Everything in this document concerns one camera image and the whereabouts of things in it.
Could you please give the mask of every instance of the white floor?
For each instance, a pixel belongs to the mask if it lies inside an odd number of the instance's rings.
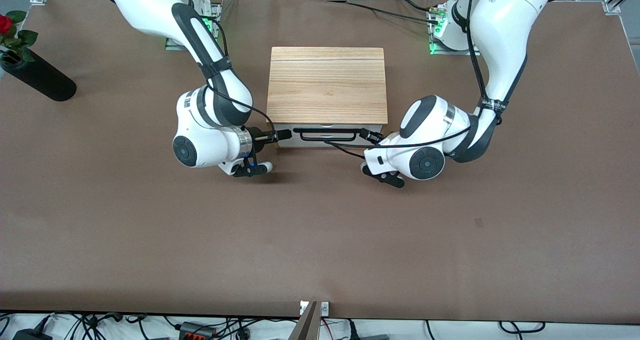
[[[32,329],[41,321],[44,315],[23,314],[11,315],[11,322],[2,340],[12,339],[14,333],[21,329]],[[224,322],[223,318],[181,318],[169,317],[176,324],[184,321],[201,325]],[[69,329],[76,322],[71,315],[57,315],[57,320],[48,321],[45,334],[54,340],[62,340]],[[350,336],[348,322],[340,319],[328,319],[329,328],[334,340]],[[386,334],[390,340],[431,340],[426,331],[426,324],[420,320],[354,320],[358,335],[367,336]],[[517,335],[506,334],[501,331],[496,322],[429,322],[435,340],[518,340]],[[0,331],[4,321],[0,322]],[[178,331],[169,326],[162,317],[148,317],[142,322],[144,332],[149,339],[169,338],[178,339]],[[295,324],[293,322],[262,321],[249,327],[249,340],[286,340]],[[518,323],[521,330],[534,329],[538,324]],[[98,330],[106,340],[143,340],[138,324],[128,324],[125,321],[115,323],[106,320],[99,324]],[[76,340],[81,340],[83,331],[78,330]],[[228,336],[222,340],[234,340]],[[547,324],[540,333],[524,334],[523,340],[640,340],[640,326],[606,326],[583,324]],[[329,333],[322,327],[318,340],[331,340]]]

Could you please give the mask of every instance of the brown table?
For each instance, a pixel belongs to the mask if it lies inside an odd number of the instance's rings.
[[[238,0],[224,26],[258,108],[272,46],[384,48],[389,130],[419,97],[478,98],[420,23]],[[326,149],[270,147],[276,171],[251,179],[183,167],[176,99],[204,82],[186,52],[105,0],[49,0],[27,28],[78,93],[0,82],[0,308],[295,316],[314,298],[332,317],[638,322],[640,76],[599,3],[550,4],[487,154],[402,190]]]

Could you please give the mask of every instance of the red rose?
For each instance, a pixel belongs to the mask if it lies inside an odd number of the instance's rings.
[[[7,34],[12,24],[11,18],[0,15],[0,34]]]

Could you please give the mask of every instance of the metal handle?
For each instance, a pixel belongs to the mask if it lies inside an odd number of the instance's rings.
[[[305,142],[323,142],[326,139],[335,140],[336,142],[353,142],[360,129],[333,129],[333,128],[294,128],[294,133],[300,134],[300,138]],[[319,137],[306,137],[305,133],[319,133]],[[349,133],[349,137],[335,137],[332,134],[346,134]]]

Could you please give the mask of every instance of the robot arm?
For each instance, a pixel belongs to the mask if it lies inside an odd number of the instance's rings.
[[[218,165],[227,174],[253,176],[272,170],[256,153],[277,142],[278,133],[245,128],[253,99],[231,67],[191,0],[114,0],[135,29],[182,44],[198,64],[206,85],[184,93],[176,105],[176,158],[187,167]]]
[[[446,156],[461,163],[482,156],[524,69],[531,26],[547,1],[472,0],[471,35],[489,69],[486,97],[480,98],[473,113],[438,96],[414,102],[402,119],[400,131],[364,152],[363,172],[380,181],[397,176],[398,171],[425,180],[441,173]],[[454,49],[468,49],[469,0],[450,0],[444,8],[449,23],[441,40]],[[428,142],[435,143],[402,147]]]

